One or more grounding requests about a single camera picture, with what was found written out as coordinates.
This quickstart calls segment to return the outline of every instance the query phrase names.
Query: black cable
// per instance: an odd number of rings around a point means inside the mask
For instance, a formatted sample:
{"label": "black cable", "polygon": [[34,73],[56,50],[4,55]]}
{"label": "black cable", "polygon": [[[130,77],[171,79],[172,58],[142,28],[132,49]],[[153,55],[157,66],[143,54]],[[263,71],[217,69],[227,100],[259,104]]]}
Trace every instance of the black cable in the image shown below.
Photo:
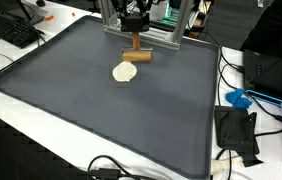
{"label": "black cable", "polygon": [[213,37],[209,32],[201,32],[201,34],[202,34],[202,33],[209,35],[209,36],[211,37],[211,39],[212,39],[218,46],[220,46],[220,44],[218,43],[218,41],[215,40],[214,37]]}
{"label": "black cable", "polygon": [[[203,0],[203,5],[204,5],[204,7],[205,7],[205,14],[207,15],[208,14],[208,6],[207,6],[207,2],[205,1],[205,0]],[[203,38],[203,41],[205,41],[205,39],[207,38],[207,33],[209,33],[209,18],[207,19],[207,30],[206,30],[206,35],[205,35],[205,37]]]}
{"label": "black cable", "polygon": [[228,176],[228,180],[231,179],[231,173],[232,173],[232,156],[231,156],[231,150],[229,150],[229,163],[230,163],[230,167],[229,167],[229,176]]}
{"label": "black cable", "polygon": [[149,177],[146,177],[146,176],[140,176],[140,175],[122,175],[121,177],[129,177],[129,178],[133,178],[133,179],[145,179],[145,180],[156,180],[156,179],[153,179],[153,178],[149,178]]}
{"label": "black cable", "polygon": [[190,26],[190,19],[188,20],[188,28],[189,28],[189,30],[191,30],[191,26]]}
{"label": "black cable", "polygon": [[40,35],[40,39],[42,39],[43,42],[47,42],[41,35]]}
{"label": "black cable", "polygon": [[114,158],[112,158],[111,156],[107,156],[107,155],[100,155],[100,156],[95,157],[95,158],[90,162],[90,164],[89,164],[89,166],[88,166],[88,171],[87,171],[87,172],[90,172],[91,166],[92,166],[92,164],[94,163],[94,161],[96,161],[97,159],[100,159],[100,158],[109,159],[109,160],[112,161],[121,171],[123,171],[126,175],[132,175],[132,174],[129,173],[127,170],[125,170]]}
{"label": "black cable", "polygon": [[222,77],[222,74],[223,74],[223,71],[224,69],[229,66],[230,64],[226,64],[225,66],[223,66],[221,72],[220,72],[220,77],[219,77],[219,80],[218,80],[218,103],[219,103],[219,106],[221,106],[221,100],[220,100],[220,83],[221,83],[221,77]]}
{"label": "black cable", "polygon": [[11,58],[9,58],[8,56],[4,55],[4,54],[0,54],[0,56],[3,56],[5,58],[7,58],[8,60],[10,60],[11,62],[14,62]]}
{"label": "black cable", "polygon": [[226,149],[222,149],[222,150],[218,153],[218,155],[215,157],[215,159],[216,159],[216,160],[219,160],[220,157],[222,156],[222,154],[223,154],[225,151],[226,151]]}
{"label": "black cable", "polygon": [[255,137],[267,136],[267,135],[273,135],[273,134],[279,134],[279,133],[282,133],[282,129],[279,130],[279,131],[274,131],[274,132],[266,132],[266,133],[256,134]]}
{"label": "black cable", "polygon": [[134,10],[135,7],[137,7],[137,3],[135,3],[135,5],[133,6],[133,8],[130,10],[130,13]]}
{"label": "black cable", "polygon": [[24,22],[24,18],[22,18],[22,17],[19,17],[19,16],[17,16],[17,15],[14,15],[14,14],[12,14],[12,13],[9,13],[9,12],[7,12],[7,11],[0,11],[0,13],[1,14],[4,14],[4,15],[8,15],[8,16],[10,16],[10,17],[12,17],[13,19],[15,19],[16,21],[19,21],[19,22]]}
{"label": "black cable", "polygon": [[263,107],[254,97],[250,96],[249,94],[245,94],[245,95],[246,95],[248,98],[252,99],[252,100],[259,106],[259,108],[260,108],[263,112],[265,112],[265,113],[267,113],[269,116],[272,116],[272,117],[275,118],[275,115],[272,114],[272,113],[270,113],[270,112],[267,111],[266,109],[264,109],[264,107]]}
{"label": "black cable", "polygon": [[155,180],[155,179],[153,179],[153,178],[149,178],[149,177],[146,177],[146,176],[133,175],[133,174],[129,173],[127,170],[125,170],[125,169],[118,163],[117,160],[115,160],[113,157],[108,156],[108,155],[100,155],[100,156],[97,156],[97,157],[95,157],[95,158],[90,162],[90,164],[89,164],[89,166],[88,166],[88,170],[87,170],[88,180],[90,180],[89,172],[91,171],[92,164],[93,164],[97,159],[100,159],[100,158],[109,159],[109,160],[110,160],[111,162],[113,162],[121,171],[123,171],[125,174],[121,175],[121,177],[130,177],[130,178],[135,179],[135,180],[140,180],[140,179]]}
{"label": "black cable", "polygon": [[219,64],[218,64],[218,71],[219,71],[219,74],[220,74],[222,80],[223,80],[230,88],[232,88],[232,89],[237,89],[236,87],[230,85],[230,84],[225,80],[225,78],[223,77],[223,75],[222,75],[222,73],[221,73],[220,65],[221,65],[221,56],[220,56],[220,58],[219,58]]}
{"label": "black cable", "polygon": [[[202,32],[204,34],[207,34],[211,37],[211,39],[220,47],[220,53],[221,53],[221,57],[223,58],[223,60],[227,63],[227,64],[231,64],[229,63],[229,61],[224,57],[223,55],[223,51],[222,51],[222,46],[220,46],[220,44],[218,43],[217,40],[214,39],[214,37],[209,33],[209,32]],[[231,64],[230,65],[233,69],[237,70],[238,72],[243,72],[243,67],[242,66],[239,66],[239,65],[236,65],[236,64]]]}
{"label": "black cable", "polygon": [[29,5],[27,5],[27,4],[24,4],[24,3],[22,3],[24,6],[26,6],[26,7],[28,7],[31,11],[32,11],[32,16],[30,17],[30,20],[32,20],[33,19],[33,17],[34,17],[34,9],[32,8],[32,7],[30,7]]}
{"label": "black cable", "polygon": [[268,114],[269,116],[273,117],[273,118],[276,119],[276,120],[278,120],[278,118],[280,118],[280,116],[276,116],[276,115],[270,113],[269,111],[267,111],[267,110],[266,110],[254,97],[252,97],[251,95],[246,94],[246,93],[245,93],[245,95],[246,95],[249,99],[253,100],[253,101],[258,105],[258,107],[259,107],[263,112],[265,112],[266,114]]}
{"label": "black cable", "polygon": [[37,33],[38,39],[37,39],[37,43],[38,43],[38,47],[40,47],[40,33],[37,29],[35,29],[35,32]]}

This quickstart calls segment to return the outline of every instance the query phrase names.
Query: rubber mat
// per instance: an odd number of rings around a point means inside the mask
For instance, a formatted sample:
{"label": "rubber mat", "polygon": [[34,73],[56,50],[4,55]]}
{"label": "rubber mat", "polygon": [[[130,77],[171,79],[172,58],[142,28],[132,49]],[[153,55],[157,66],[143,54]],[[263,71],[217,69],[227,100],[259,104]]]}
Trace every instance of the rubber mat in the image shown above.
{"label": "rubber mat", "polygon": [[218,47],[188,39],[178,52],[154,47],[153,61],[135,64],[136,77],[118,83],[112,69],[130,46],[83,17],[0,73],[0,91],[182,176],[207,179]]}

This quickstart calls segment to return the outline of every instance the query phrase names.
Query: metal frame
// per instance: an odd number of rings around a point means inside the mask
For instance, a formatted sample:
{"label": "metal frame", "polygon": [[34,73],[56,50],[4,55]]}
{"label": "metal frame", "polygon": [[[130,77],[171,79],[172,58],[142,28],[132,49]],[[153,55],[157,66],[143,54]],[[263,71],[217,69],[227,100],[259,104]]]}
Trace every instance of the metal frame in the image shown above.
{"label": "metal frame", "polygon": [[[184,30],[189,21],[192,4],[193,1],[189,0],[181,2],[178,20],[173,33],[150,28],[148,32],[140,33],[141,41],[177,51],[180,48]],[[99,0],[99,6],[105,32],[131,38],[131,34],[121,32],[120,20],[117,19],[111,0]]]}

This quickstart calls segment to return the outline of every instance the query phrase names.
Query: black keyboard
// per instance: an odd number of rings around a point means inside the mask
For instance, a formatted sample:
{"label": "black keyboard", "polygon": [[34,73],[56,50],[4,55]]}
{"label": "black keyboard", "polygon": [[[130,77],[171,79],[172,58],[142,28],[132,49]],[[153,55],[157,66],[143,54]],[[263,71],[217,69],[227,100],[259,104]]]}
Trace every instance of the black keyboard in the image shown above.
{"label": "black keyboard", "polygon": [[24,48],[38,40],[39,35],[30,24],[0,14],[0,38],[19,48]]}

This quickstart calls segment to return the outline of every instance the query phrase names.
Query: table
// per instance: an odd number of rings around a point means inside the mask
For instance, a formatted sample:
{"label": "table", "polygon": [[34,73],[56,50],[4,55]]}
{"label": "table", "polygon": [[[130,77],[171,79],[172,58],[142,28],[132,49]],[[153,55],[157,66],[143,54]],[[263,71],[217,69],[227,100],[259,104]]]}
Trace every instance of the table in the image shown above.
{"label": "table", "polygon": [[[28,2],[35,4],[35,0],[28,0]],[[35,25],[36,28],[45,32],[45,38],[47,40],[51,39],[80,17],[91,15],[91,12],[48,1],[43,10],[47,11],[49,14],[53,14],[55,17],[51,21],[43,21]],[[17,60],[27,52],[35,49],[36,46],[37,44],[33,43],[25,49],[18,49],[0,40],[0,53],[11,57],[13,60]],[[223,48],[223,53],[228,61],[235,64],[242,64],[241,52]],[[9,63],[7,59],[0,56],[0,69],[6,67]],[[224,72],[224,76],[230,84],[236,87],[243,86],[241,83],[243,82],[243,77],[235,70],[227,68]],[[221,84],[220,89],[221,97],[231,90],[226,87],[224,83]],[[222,98],[222,105],[230,106],[224,98]],[[265,103],[262,103],[262,105],[271,112],[280,113],[277,107]],[[267,116],[255,105],[249,109],[249,112],[258,113],[256,133],[274,131],[282,128],[281,123]],[[134,152],[1,93],[0,119],[68,162],[84,170],[87,169],[89,162],[94,157],[100,154],[106,154],[116,158],[119,162],[129,167],[127,170],[131,171],[133,174],[146,175],[157,179],[185,179]],[[212,157],[215,157],[220,151],[220,148],[216,145],[215,132],[213,133]],[[258,158],[265,163],[250,168],[244,168],[242,164],[235,165],[233,167],[232,179],[282,180],[282,134],[260,137],[257,138],[257,140],[261,150]],[[99,160],[95,163],[95,167],[100,166],[113,167],[113,164],[107,160]],[[228,171],[225,170],[215,176],[215,179],[225,179],[227,178],[227,173]]]}

